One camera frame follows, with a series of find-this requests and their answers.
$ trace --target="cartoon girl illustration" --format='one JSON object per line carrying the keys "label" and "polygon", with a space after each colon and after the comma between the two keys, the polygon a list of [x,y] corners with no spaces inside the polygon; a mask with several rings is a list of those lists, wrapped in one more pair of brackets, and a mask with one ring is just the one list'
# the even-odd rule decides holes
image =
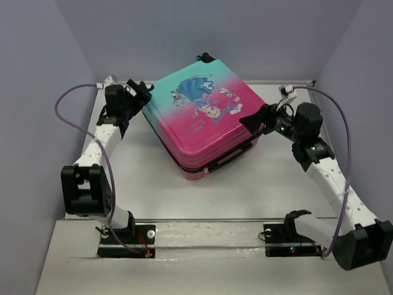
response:
{"label": "cartoon girl illustration", "polygon": [[191,77],[182,81],[175,91],[171,91],[173,104],[177,106],[178,102],[186,98],[196,104],[194,107],[195,116],[198,116],[198,111],[200,111],[210,118],[217,118],[220,116],[221,110],[217,106],[210,105],[213,89],[213,82],[208,78]]}

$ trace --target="white table surface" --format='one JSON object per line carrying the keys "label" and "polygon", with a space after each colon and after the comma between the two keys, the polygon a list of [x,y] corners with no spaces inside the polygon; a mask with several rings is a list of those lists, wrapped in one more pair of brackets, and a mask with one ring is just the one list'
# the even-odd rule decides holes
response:
{"label": "white table surface", "polygon": [[57,222],[37,295],[389,295],[378,263],[266,258],[260,222],[160,222],[156,259],[97,258],[96,225]]}
{"label": "white table surface", "polygon": [[[250,85],[267,103],[280,100],[278,86]],[[294,108],[305,101],[310,102],[308,92],[298,90]],[[104,93],[99,91],[90,131],[104,105]],[[298,209],[318,217],[336,217],[295,161],[291,142],[279,134],[262,136],[251,151],[204,179],[187,181],[140,113],[132,118],[111,164],[117,204],[138,220],[283,218]]]}

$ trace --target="screw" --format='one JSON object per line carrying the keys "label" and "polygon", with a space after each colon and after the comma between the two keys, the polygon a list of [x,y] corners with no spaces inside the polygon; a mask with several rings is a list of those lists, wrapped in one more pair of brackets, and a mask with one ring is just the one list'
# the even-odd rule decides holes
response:
{"label": "screw", "polygon": [[264,231],[266,238],[270,238],[271,237],[271,229],[266,229]]}
{"label": "screw", "polygon": [[149,230],[147,232],[147,237],[148,238],[154,238],[155,237],[155,231],[154,230]]}

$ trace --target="suitcase handle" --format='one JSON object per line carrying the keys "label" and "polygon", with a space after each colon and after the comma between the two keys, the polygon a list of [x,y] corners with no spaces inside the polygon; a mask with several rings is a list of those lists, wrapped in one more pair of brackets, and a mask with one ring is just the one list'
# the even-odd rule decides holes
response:
{"label": "suitcase handle", "polygon": [[230,157],[227,160],[224,160],[223,162],[217,162],[214,165],[210,166],[208,168],[209,172],[214,172],[217,171],[218,169],[224,167],[225,165],[228,165],[230,162],[236,160],[238,157],[240,157],[241,155],[243,155],[245,152],[247,152],[250,148],[252,148],[252,143],[248,142],[246,143],[244,146],[240,147],[237,151],[237,153],[233,156]]}

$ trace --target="suitcase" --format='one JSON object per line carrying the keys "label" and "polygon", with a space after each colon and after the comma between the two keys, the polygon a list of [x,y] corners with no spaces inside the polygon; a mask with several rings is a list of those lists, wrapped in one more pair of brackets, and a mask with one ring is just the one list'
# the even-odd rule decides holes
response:
{"label": "suitcase", "polygon": [[250,150],[262,127],[249,133],[239,119],[264,101],[220,60],[208,53],[197,62],[153,83],[143,108],[182,174],[196,180]]}

